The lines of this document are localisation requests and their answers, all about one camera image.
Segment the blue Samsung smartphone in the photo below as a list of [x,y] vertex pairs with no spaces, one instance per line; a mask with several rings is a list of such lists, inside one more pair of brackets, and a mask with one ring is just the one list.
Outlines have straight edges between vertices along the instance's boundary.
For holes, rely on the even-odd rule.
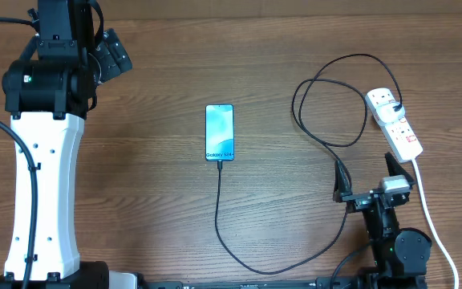
[[234,159],[234,108],[232,104],[209,104],[205,107],[205,159]]

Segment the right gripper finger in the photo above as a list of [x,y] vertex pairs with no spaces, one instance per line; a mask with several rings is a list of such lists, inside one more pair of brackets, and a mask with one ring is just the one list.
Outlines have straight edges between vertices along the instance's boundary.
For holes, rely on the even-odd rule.
[[343,202],[343,199],[347,199],[353,192],[350,174],[341,161],[336,161],[334,163],[334,177],[333,200],[336,202]]
[[391,153],[385,153],[384,157],[390,177],[404,176],[409,185],[415,184],[415,179],[413,176],[399,164],[399,162]]

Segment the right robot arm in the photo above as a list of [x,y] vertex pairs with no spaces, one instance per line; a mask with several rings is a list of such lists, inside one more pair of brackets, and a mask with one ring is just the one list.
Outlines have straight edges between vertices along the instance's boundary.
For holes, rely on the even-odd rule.
[[[395,207],[409,202],[414,178],[390,154],[385,154],[389,175],[367,193],[354,194],[344,165],[336,161],[333,199],[346,204],[348,214],[361,213],[369,241],[348,254],[330,277],[331,288],[425,288],[432,240],[423,231],[399,226]],[[359,269],[353,277],[337,280],[342,267],[370,248],[373,267]]]

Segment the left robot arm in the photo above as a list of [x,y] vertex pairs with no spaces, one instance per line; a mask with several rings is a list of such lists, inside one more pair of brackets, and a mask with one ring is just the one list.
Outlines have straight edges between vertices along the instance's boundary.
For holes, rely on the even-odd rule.
[[84,262],[75,237],[75,177],[97,87],[131,70],[118,36],[92,0],[48,0],[30,10],[34,36],[2,77],[3,124],[15,143],[10,250],[0,288],[139,288],[136,273]]

